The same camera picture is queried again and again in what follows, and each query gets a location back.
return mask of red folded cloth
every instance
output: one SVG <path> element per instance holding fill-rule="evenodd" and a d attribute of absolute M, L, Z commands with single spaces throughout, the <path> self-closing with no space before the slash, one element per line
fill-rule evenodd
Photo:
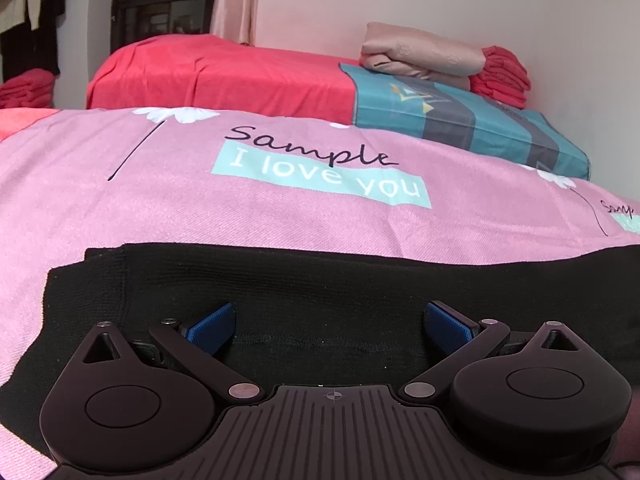
<path fill-rule="evenodd" d="M 489 74 L 501 74 L 505 78 L 515 80 L 524 89 L 531 90 L 531 81 L 527 72 L 521 68 L 519 63 L 514 63 L 506 57 L 488 57 L 482 71 Z"/>
<path fill-rule="evenodd" d="M 4 84 L 0 86 L 0 92 L 24 87 L 37 88 L 46 85 L 53 85 L 55 79 L 56 77 L 51 72 L 41 68 L 32 68 L 23 74 L 5 81 Z"/>
<path fill-rule="evenodd" d="M 23 89 L 16 91 L 10 95 L 0 94 L 0 108 L 17 108 L 14 103 L 23 103 L 22 106 L 28 106 L 31 108 L 39 108 L 37 106 L 31 106 L 30 103 L 40 103 L 44 98 L 49 102 L 53 96 L 53 85 L 47 87 L 35 88 L 33 90 Z"/>
<path fill-rule="evenodd" d="M 477 74 L 477 76 L 483 81 L 499 81 L 521 92 L 531 90 L 531 83 L 527 85 L 526 82 L 516 78 L 513 74 L 507 72 L 503 68 L 494 68 L 491 72 L 482 70 L 482 72 Z"/>
<path fill-rule="evenodd" d="M 518 59 L 518 56 L 516 56 L 511 50 L 508 50 L 501 46 L 494 45 L 494 46 L 485 47 L 484 49 L 482 49 L 482 53 L 484 54 L 485 57 L 491 57 L 491 56 L 507 57 L 508 59 L 511 59 L 512 61 L 519 64 L 520 68 L 524 70 L 524 73 L 527 73 L 527 69 L 520 64 L 520 60 Z"/>
<path fill-rule="evenodd" d="M 500 83 L 499 81 L 485 81 L 484 84 L 491 90 L 497 90 L 498 92 L 510 95 L 511 97 L 515 97 L 519 100 L 526 100 L 526 96 L 522 90 L 516 90 L 515 88 L 505 85 L 504 83 Z"/>
<path fill-rule="evenodd" d="M 46 83 L 39 86 L 18 86 L 16 88 L 3 89 L 0 86 L 0 99 L 13 98 L 28 94 L 43 94 L 44 92 L 53 92 L 53 83 Z"/>
<path fill-rule="evenodd" d="M 51 108 L 51 94 L 43 94 L 32 100 L 7 99 L 0 101 L 0 108 Z"/>
<path fill-rule="evenodd" d="M 51 105 L 55 76 L 33 68 L 0 86 L 0 108 L 46 108 Z"/>
<path fill-rule="evenodd" d="M 515 91 L 507 85 L 501 85 L 500 83 L 482 81 L 477 76 L 471 76 L 469 79 L 471 81 L 471 91 L 474 94 L 490 97 L 491 99 L 500 101 L 501 103 L 513 106 L 514 108 L 519 108 L 520 110 L 522 110 L 527 103 L 527 98 L 525 97 L 524 92 Z"/>

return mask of teal label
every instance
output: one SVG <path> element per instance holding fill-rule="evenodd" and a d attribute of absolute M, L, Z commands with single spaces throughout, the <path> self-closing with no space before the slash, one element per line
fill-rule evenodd
<path fill-rule="evenodd" d="M 225 141 L 211 173 L 361 196 L 389 205 L 431 208 L 427 188 L 419 176 L 392 168 L 331 168 L 305 156 L 266 152 L 235 140 Z"/>
<path fill-rule="evenodd" d="M 640 216 L 631 216 L 624 213 L 612 213 L 611 216 L 616 219 L 625 231 L 631 231 L 640 235 Z"/>

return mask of ribbed black plate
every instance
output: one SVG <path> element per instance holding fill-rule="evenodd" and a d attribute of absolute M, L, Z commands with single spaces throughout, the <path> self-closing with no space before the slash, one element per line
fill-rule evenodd
<path fill-rule="evenodd" d="M 87 478 L 62 467 L 54 480 Z M 386 386 L 281 386 L 231 408 L 188 457 L 136 480 L 614 480 L 604 466 L 563 477 L 513 473 L 473 455 L 440 413 L 398 403 Z"/>

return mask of red bedsheet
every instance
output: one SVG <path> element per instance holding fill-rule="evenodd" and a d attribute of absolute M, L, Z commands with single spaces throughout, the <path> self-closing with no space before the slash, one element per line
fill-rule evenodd
<path fill-rule="evenodd" d="M 116 51 L 87 89 L 87 108 L 182 107 L 351 124 L 355 86 L 318 54 L 242 46 L 206 34 L 168 35 Z"/>
<path fill-rule="evenodd" d="M 0 110 L 0 140 L 16 134 L 34 122 L 57 113 L 52 108 L 4 108 Z"/>

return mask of black cloth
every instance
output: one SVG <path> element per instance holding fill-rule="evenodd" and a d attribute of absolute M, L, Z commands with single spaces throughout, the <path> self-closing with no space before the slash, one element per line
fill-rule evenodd
<path fill-rule="evenodd" d="M 60 74 L 56 20 L 65 12 L 65 0 L 43 0 L 39 27 L 31 30 L 31 21 L 0 34 L 2 78 L 7 81 L 32 68 Z"/>
<path fill-rule="evenodd" d="M 133 333 L 227 301 L 238 323 L 219 358 L 267 389 L 401 386 L 440 358 L 421 327 L 424 306 L 436 299 L 512 330 L 565 322 L 640 384 L 639 274 L 640 246 L 494 266 L 190 244 L 91 250 L 49 273 L 42 332 L 0 388 L 0 422 L 46 453 L 40 407 L 96 322 Z"/>

